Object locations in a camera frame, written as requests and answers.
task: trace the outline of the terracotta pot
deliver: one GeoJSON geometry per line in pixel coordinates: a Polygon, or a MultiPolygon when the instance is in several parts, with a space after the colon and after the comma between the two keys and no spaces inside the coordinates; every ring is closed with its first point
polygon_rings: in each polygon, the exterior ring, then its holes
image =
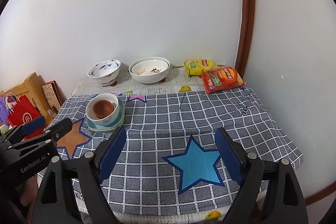
{"type": "Polygon", "coordinates": [[[108,100],[99,100],[94,103],[92,110],[98,119],[103,119],[113,112],[114,106],[108,100]]]}

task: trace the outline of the white bowl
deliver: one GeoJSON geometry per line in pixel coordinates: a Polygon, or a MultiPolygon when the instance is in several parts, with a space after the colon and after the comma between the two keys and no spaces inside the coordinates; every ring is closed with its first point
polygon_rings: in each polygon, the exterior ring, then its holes
{"type": "Polygon", "coordinates": [[[100,126],[106,126],[108,124],[111,124],[118,118],[119,109],[120,107],[119,107],[118,98],[114,94],[104,93],[104,94],[97,95],[88,103],[86,110],[85,110],[85,114],[91,122],[98,124],[100,126]],[[103,119],[98,119],[95,113],[93,112],[93,105],[95,102],[99,100],[108,100],[114,106],[113,112],[103,119]]]}
{"type": "Polygon", "coordinates": [[[128,70],[132,78],[143,84],[159,82],[168,74],[170,62],[162,57],[146,57],[133,62],[128,70]]]}
{"type": "Polygon", "coordinates": [[[119,60],[105,60],[94,65],[88,72],[88,76],[102,86],[111,85],[120,71],[119,60]]]}

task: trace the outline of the purple object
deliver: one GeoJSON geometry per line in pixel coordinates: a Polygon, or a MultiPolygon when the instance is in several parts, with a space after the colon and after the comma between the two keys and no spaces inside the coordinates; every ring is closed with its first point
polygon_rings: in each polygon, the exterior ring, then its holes
{"type": "Polygon", "coordinates": [[[8,125],[7,122],[8,110],[3,103],[3,97],[0,97],[0,123],[8,125]]]}

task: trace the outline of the wall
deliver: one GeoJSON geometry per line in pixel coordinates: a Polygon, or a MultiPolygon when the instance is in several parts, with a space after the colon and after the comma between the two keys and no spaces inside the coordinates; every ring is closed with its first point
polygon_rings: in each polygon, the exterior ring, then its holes
{"type": "Polygon", "coordinates": [[[304,196],[336,180],[336,5],[256,0],[245,81],[303,153],[304,196]]]}
{"type": "Polygon", "coordinates": [[[10,0],[0,16],[0,90],[36,71],[69,95],[94,64],[109,58],[126,65],[145,56],[176,65],[186,58],[234,65],[241,5],[242,0],[10,0]]]}

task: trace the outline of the crane pattern bowl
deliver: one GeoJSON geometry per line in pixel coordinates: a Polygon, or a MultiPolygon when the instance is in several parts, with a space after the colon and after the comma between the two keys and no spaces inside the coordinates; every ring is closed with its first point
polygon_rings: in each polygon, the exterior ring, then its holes
{"type": "Polygon", "coordinates": [[[102,86],[111,85],[119,75],[120,65],[115,59],[102,61],[89,70],[88,76],[102,86]]]}

